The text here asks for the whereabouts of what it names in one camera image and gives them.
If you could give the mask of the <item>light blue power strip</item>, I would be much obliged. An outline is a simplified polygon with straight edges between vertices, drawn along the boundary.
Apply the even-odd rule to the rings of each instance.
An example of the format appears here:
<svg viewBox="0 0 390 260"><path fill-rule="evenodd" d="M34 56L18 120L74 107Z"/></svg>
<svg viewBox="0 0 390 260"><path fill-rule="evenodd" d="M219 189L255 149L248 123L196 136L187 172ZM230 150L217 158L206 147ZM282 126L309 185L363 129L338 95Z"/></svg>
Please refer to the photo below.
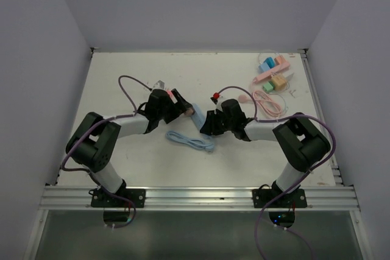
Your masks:
<svg viewBox="0 0 390 260"><path fill-rule="evenodd" d="M197 104L193 104L193 110L194 113L191 115L192 122L194 123L194 125L196 126L197 130L199 131L199 133L203 138L212 141L213 138L211 136L205 135L200 132L201 128L205 124L205 120L206 120L205 115L203 114L203 112L201 111L201 109Z"/></svg>

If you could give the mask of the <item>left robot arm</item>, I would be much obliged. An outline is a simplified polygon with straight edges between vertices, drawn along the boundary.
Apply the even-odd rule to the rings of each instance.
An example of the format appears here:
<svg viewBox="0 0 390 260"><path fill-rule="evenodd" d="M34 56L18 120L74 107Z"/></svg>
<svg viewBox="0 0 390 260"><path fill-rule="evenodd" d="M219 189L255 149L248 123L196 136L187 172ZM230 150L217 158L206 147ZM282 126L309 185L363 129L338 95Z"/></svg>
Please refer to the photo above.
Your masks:
<svg viewBox="0 0 390 260"><path fill-rule="evenodd" d="M107 202L115 207L121 206L127 198L126 182L111 162L117 140L148 134L158 127L160 121L168 124L182 114L193 112L193 105L176 89L171 93L152 90L148 100L133 114L105 118L90 112L68 141L61 170L87 173L103 189Z"/></svg>

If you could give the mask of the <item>pink adapter plug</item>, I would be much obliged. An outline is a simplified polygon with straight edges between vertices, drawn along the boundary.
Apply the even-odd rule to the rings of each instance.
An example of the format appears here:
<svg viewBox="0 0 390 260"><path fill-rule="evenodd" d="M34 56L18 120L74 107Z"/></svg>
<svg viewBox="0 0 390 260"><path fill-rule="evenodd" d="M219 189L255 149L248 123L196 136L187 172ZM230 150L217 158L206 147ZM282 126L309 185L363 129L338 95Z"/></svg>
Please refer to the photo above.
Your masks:
<svg viewBox="0 0 390 260"><path fill-rule="evenodd" d="M166 90L166 92L168 93L169 97L171 98L171 100L175 104L177 102L177 99L176 99L175 95L173 94L173 92L171 90Z"/></svg>

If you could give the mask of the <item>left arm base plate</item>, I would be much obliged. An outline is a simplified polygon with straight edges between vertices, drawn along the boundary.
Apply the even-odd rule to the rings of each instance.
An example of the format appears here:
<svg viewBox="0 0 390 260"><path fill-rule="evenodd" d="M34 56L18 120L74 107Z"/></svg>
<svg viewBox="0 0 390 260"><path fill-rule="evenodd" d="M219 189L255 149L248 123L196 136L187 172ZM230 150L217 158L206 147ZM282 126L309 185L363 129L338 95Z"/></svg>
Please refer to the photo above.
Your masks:
<svg viewBox="0 0 390 260"><path fill-rule="evenodd" d="M146 190L141 188L122 189L118 194L108 194L102 189L91 189L91 207L93 208L125 208L133 206L143 208Z"/></svg>

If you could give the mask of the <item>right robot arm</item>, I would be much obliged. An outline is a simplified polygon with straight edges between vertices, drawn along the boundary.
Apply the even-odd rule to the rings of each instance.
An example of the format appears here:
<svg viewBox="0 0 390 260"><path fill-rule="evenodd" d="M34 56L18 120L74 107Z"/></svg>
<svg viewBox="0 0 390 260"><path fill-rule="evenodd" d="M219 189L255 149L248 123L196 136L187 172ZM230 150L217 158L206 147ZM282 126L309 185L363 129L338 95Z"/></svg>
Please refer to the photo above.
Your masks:
<svg viewBox="0 0 390 260"><path fill-rule="evenodd" d="M245 142L275 141L286 157L287 164L272 184L271 199L277 206L286 206L293 200L293 192L299 181L314 164L331 152L329 140L312 123L313 118L296 113L276 120L248 118L236 99L221 102L215 110L207 112L200 132L219 136L231 132L236 139Z"/></svg>

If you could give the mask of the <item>brown pink USB charger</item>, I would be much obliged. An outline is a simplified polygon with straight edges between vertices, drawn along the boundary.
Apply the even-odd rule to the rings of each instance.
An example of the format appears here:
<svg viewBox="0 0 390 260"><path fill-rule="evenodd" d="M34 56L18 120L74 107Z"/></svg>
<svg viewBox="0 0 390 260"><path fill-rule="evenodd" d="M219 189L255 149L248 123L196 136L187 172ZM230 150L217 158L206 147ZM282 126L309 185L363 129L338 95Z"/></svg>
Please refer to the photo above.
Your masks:
<svg viewBox="0 0 390 260"><path fill-rule="evenodd" d="M185 112L185 115L186 115L186 116L192 116L193 113L194 113L194 112L193 112L192 110L188 110L188 111Z"/></svg>

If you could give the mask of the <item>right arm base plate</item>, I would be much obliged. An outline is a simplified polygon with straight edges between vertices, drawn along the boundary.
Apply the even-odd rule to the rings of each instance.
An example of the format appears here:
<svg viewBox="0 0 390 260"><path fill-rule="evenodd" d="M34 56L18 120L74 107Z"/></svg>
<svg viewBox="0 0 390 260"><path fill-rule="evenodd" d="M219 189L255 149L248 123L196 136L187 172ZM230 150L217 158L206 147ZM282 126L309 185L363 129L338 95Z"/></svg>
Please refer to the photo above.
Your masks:
<svg viewBox="0 0 390 260"><path fill-rule="evenodd" d="M282 195L273 189L253 189L252 200L254 208L307 208L308 203L303 189Z"/></svg>

